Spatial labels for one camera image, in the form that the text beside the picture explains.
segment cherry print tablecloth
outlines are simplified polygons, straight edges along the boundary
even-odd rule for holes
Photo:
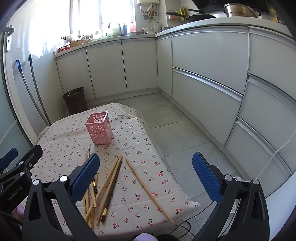
[[[96,146],[84,123],[91,113],[101,111],[109,111],[113,136],[110,145]],[[136,110],[130,107],[113,103],[59,120],[38,144],[43,148],[43,156],[32,169],[32,179],[38,178],[42,182],[69,175],[76,166],[82,165],[85,152],[90,148],[91,153],[100,157],[98,188],[102,188],[116,158],[123,155],[106,221],[94,230],[100,239],[137,235],[172,225],[139,184],[125,158],[132,162],[152,195],[173,220],[193,213],[199,207],[199,203],[191,201],[180,189],[156,152]],[[104,191],[97,202],[95,219],[103,208],[101,202],[106,195]],[[64,232],[71,235],[57,201],[53,200],[53,203]],[[82,202],[77,202],[76,206],[83,214]]]

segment trash can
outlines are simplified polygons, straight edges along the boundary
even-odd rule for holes
[[[68,91],[63,95],[63,99],[65,100],[71,115],[88,110],[84,95],[84,87]]]

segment water heater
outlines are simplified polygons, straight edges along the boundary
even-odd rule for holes
[[[150,5],[150,4],[152,4],[152,3],[154,3],[154,4],[159,4],[159,0],[137,0],[137,3],[138,4],[148,4],[148,5]]]

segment pink container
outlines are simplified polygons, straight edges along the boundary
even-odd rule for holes
[[[85,125],[95,145],[111,143],[113,133],[108,111],[91,114]]]

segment white countertop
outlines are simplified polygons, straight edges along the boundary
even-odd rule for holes
[[[124,39],[139,39],[139,38],[155,38],[155,37],[154,37],[154,34],[109,37],[109,38],[105,38],[105,39],[94,40],[94,41],[88,42],[86,44],[81,44],[81,45],[78,45],[76,47],[70,48],[68,50],[65,50],[65,51],[62,51],[59,53],[54,52],[54,57],[57,58],[57,57],[60,57],[64,54],[73,52],[73,51],[81,49],[81,48],[89,47],[89,46],[92,46],[95,44],[101,44],[101,43],[112,42],[112,41],[117,41],[117,40],[124,40]]]
[[[170,28],[158,34],[155,34],[155,37],[160,37],[166,34],[171,34],[179,32],[182,30],[187,30],[191,28],[200,28],[208,26],[219,26],[219,25],[232,25],[232,26],[256,26],[261,28],[267,28],[281,34],[292,37],[287,26],[280,23],[276,23],[270,20],[261,19],[261,18],[251,18],[251,17],[224,17],[224,18],[210,18],[205,20],[199,20],[196,22],[185,23],[174,28]]]

